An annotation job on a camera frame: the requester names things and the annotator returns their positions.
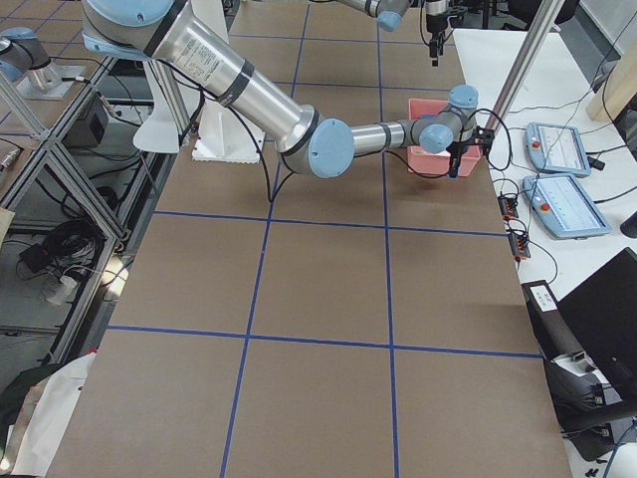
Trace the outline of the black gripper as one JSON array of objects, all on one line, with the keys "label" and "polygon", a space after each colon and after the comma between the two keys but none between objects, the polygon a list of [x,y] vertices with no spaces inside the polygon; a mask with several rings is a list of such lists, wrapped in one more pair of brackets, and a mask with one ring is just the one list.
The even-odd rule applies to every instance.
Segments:
[{"label": "black gripper", "polygon": [[439,59],[444,55],[444,37],[448,27],[446,15],[426,15],[426,29],[431,35],[429,56],[433,67],[439,66]]},{"label": "black gripper", "polygon": [[468,141],[453,141],[447,148],[447,152],[450,154],[449,170],[448,174],[459,175],[462,156],[469,150],[471,142]]}]

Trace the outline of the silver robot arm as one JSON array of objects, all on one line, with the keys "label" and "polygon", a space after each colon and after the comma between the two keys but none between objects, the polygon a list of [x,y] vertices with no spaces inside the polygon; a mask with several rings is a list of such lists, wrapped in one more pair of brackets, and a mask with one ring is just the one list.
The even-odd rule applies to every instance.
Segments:
[{"label": "silver robot arm", "polygon": [[[412,5],[412,1],[407,0],[338,0],[338,3],[374,19],[377,26],[386,32],[393,32],[402,24]],[[432,66],[437,67],[444,55],[448,20],[452,16],[451,4],[444,0],[426,0],[419,2],[419,8],[419,35],[428,48]]]},{"label": "silver robot arm", "polygon": [[359,156],[419,145],[431,153],[448,151],[448,173],[455,177],[479,135],[478,92],[468,85],[452,89],[448,104],[433,117],[350,126],[297,104],[206,25],[189,1],[85,1],[82,6],[88,49],[173,68],[272,137],[285,166],[297,174],[338,177]]}]

